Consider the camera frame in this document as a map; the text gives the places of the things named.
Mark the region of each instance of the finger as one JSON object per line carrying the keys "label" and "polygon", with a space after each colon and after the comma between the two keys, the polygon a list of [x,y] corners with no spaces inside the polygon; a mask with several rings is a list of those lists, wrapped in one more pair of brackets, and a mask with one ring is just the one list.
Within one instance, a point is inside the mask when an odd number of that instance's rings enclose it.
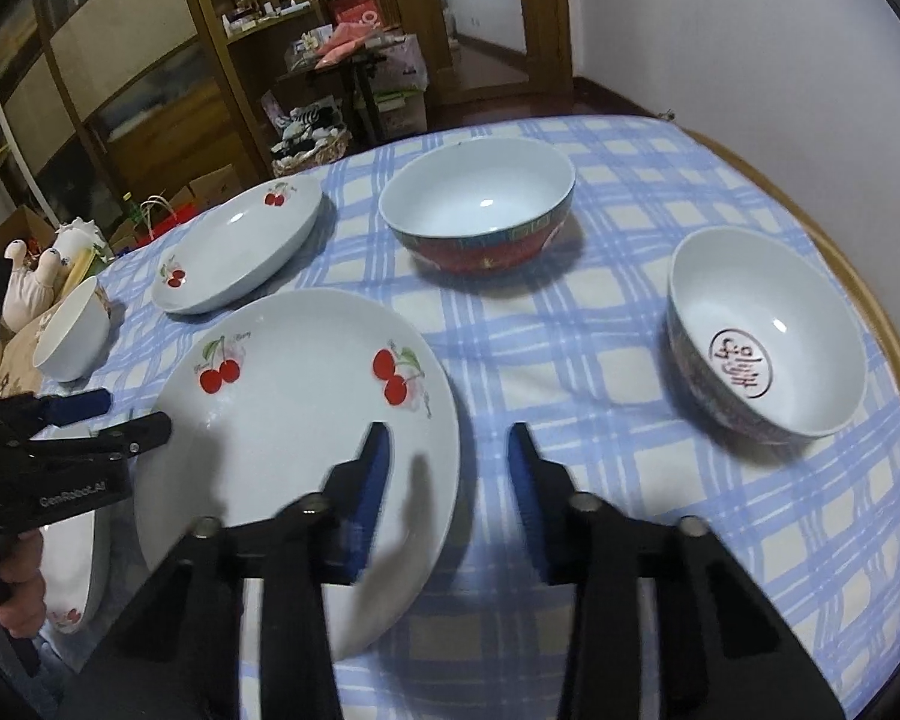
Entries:
{"label": "finger", "polygon": [[43,536],[39,531],[21,533],[10,555],[0,562],[0,578],[10,584],[34,579],[43,556]]}
{"label": "finger", "polygon": [[19,625],[10,628],[10,635],[14,638],[34,638],[43,628],[43,623],[47,619],[47,608],[43,607],[33,617],[25,620]]}
{"label": "finger", "polygon": [[13,597],[0,605],[0,624],[10,629],[21,625],[43,608],[43,596],[47,584],[37,574],[34,579],[13,588]]}

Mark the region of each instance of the screw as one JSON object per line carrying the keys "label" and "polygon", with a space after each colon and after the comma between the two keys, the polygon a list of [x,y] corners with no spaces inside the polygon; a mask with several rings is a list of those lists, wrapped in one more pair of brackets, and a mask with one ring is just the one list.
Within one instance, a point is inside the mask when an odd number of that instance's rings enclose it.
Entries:
{"label": "screw", "polygon": [[211,538],[220,531],[221,522],[216,517],[198,517],[190,526],[190,532],[197,538]]}
{"label": "screw", "polygon": [[700,538],[710,532],[706,522],[699,517],[681,517],[680,522],[677,522],[677,528],[680,528],[680,532],[684,536],[690,536],[690,538]]}
{"label": "screw", "polygon": [[303,514],[323,514],[330,508],[330,502],[320,493],[310,493],[303,497],[300,506],[303,507]]}
{"label": "screw", "polygon": [[578,512],[596,512],[604,503],[593,493],[574,493],[570,506]]}

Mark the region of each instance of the red cherry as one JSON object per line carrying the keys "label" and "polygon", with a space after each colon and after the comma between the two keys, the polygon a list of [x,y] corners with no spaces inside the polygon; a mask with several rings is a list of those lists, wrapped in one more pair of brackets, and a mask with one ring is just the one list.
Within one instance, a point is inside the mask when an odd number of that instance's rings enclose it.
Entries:
{"label": "red cherry", "polygon": [[386,382],[384,398],[391,406],[399,406],[407,399],[407,380],[403,376],[394,376]]}
{"label": "red cherry", "polygon": [[200,386],[203,387],[204,392],[208,395],[212,395],[223,386],[223,376],[220,375],[220,372],[216,370],[216,368],[204,370],[200,375]]}
{"label": "red cherry", "polygon": [[396,362],[389,349],[381,349],[373,358],[373,375],[385,382],[396,372]]}
{"label": "red cherry", "polygon": [[240,365],[236,360],[224,360],[220,363],[220,375],[227,384],[233,384],[240,378]]}

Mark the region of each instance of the pile of clothes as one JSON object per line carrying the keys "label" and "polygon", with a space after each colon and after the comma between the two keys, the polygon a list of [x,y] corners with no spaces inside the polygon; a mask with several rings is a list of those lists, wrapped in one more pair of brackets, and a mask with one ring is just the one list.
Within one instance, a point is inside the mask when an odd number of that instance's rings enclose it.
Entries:
{"label": "pile of clothes", "polygon": [[280,133],[280,143],[271,148],[274,167],[281,175],[336,143],[346,133],[340,102],[329,95],[316,103],[293,108],[285,114],[271,92],[262,100],[266,117]]}

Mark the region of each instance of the striped cloth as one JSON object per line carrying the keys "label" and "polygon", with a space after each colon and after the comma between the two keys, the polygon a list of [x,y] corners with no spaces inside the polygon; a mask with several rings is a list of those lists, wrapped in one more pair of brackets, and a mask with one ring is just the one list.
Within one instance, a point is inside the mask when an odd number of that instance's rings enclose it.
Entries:
{"label": "striped cloth", "polygon": [[[377,213],[399,167],[479,135],[553,143],[577,167],[572,217],[552,250],[508,274],[422,274]],[[527,119],[429,134],[318,169],[332,203],[300,254],[258,290],[333,286],[378,300],[423,333],[460,405],[461,500],[433,576],[371,649],[337,667],[347,717],[546,718],[556,711],[571,592],[530,568],[506,474],[525,420],[544,456],[633,517],[693,512],[746,567],[812,653],[848,716],[900,661],[900,397],[866,333],[869,387],[850,427],[802,451],[714,430],[674,376],[662,330],[674,247],[691,230],[763,230],[823,267],[778,204],[677,127],[651,119]],[[170,319],[149,284],[186,229],[101,275],[119,332],[84,386],[140,415],[227,311]],[[45,391],[63,391],[52,383]],[[88,629],[55,639],[80,664],[145,579],[130,505],[113,526],[110,586]],[[648,669],[644,712],[655,697]],[[247,696],[255,667],[244,664]],[[255,717],[252,700],[245,715]]]}

